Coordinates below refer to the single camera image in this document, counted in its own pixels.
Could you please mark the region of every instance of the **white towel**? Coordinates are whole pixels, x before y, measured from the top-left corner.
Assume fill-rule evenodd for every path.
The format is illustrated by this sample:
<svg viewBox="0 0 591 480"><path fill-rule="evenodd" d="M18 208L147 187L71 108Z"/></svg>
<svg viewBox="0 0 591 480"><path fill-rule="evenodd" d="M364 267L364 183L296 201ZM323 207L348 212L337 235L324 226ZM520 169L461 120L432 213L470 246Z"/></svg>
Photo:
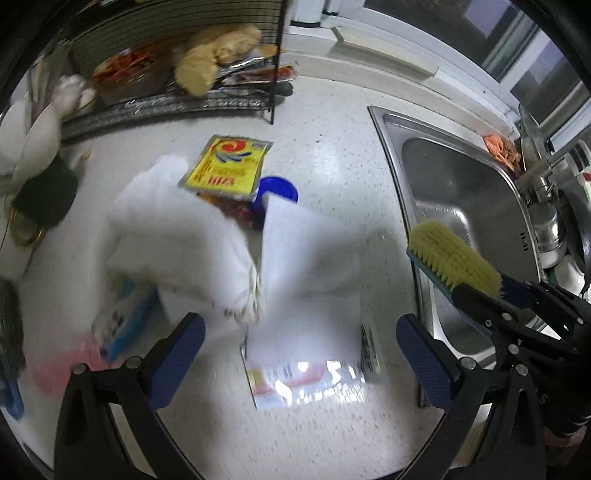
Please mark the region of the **white towel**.
<svg viewBox="0 0 591 480"><path fill-rule="evenodd" d="M198 299L201 314L257 320L257 273L233 219L177 183L187 159L164 155L115 199L109 220L121 235L108 267Z"/></svg>
<svg viewBox="0 0 591 480"><path fill-rule="evenodd" d="M265 317L249 364L361 359L359 239L340 222L271 195L263 230Z"/></svg>

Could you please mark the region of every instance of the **wire rack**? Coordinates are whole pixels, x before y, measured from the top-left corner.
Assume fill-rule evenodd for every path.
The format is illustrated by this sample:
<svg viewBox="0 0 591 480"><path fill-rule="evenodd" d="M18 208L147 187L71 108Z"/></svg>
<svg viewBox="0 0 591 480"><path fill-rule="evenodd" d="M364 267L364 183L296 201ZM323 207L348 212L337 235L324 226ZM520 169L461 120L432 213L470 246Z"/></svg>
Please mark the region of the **wire rack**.
<svg viewBox="0 0 591 480"><path fill-rule="evenodd" d="M281 50L287 0L148 0L137 5L118 0L113 5L95 4L83 11L65 35L72 42L69 60L75 73L89 77L95 67L120 51L147 41L189 38L200 28L215 24L250 22L261 30L263 44L274 44L277 55L270 89L224 89L204 97L184 92L163 92L117 103L75 117L63 125L63 139L72 140L97 129L135 121L206 111L268 111L275 120L275 84Z"/></svg>

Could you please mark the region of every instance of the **sink basin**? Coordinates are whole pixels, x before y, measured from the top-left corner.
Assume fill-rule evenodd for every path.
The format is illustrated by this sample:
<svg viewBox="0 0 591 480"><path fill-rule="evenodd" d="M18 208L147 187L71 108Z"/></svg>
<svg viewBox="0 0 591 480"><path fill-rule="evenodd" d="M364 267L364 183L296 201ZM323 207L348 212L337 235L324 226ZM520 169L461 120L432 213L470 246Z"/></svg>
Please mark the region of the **sink basin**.
<svg viewBox="0 0 591 480"><path fill-rule="evenodd" d="M484 150L399 113L369 107L384 145L407 232L435 218L498 271L539 282L541 267L525 203L503 168ZM436 339L483 367L490 341L462 319L413 266L417 312Z"/></svg>

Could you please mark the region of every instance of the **scrub brush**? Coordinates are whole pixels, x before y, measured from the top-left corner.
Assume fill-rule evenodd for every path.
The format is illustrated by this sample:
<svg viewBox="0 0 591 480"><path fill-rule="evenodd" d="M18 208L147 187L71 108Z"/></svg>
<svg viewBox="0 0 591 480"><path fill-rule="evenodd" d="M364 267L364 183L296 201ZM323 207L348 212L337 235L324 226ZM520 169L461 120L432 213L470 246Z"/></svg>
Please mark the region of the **scrub brush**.
<svg viewBox="0 0 591 480"><path fill-rule="evenodd" d="M524 285L497 272L476 250L436 220L419 223L412 229L407 255L451 303L453 289L461 284L516 306L527 298Z"/></svg>

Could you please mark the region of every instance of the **speckled countertop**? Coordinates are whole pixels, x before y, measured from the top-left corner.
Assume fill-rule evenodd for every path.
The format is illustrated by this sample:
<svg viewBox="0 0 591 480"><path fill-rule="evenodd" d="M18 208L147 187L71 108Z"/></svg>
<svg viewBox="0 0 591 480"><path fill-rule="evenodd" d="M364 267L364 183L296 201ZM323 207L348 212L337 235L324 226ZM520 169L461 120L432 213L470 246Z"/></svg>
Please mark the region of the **speckled countertop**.
<svg viewBox="0 0 591 480"><path fill-rule="evenodd" d="M263 174L290 179L302 205L364 232L363 303L378 329L388 381L366 385L364 396L350 403L330 398L256 411L238 348L242 331L206 342L160 415L183 452L212 480L376 478L405 466L441 415L416 407L414 377L394 339L398 317L414 311L413 282L397 194L367 106L413 116L480 146L482 140L436 113L372 90L309 77L294 87L294 96L277 107L274 126L250 116L203 116L71 145L72 158L93 148L80 191L20 285L25 355L34 367L75 345L105 298L105 259L113 243L105 218L110 202L159 155L197 158L213 134L273 141ZM163 319L153 320L135 350L147 351L170 330ZM20 385L26 414L10 424L53 465L60 400L39 393L30 370ZM122 430L133 454L132 435Z"/></svg>

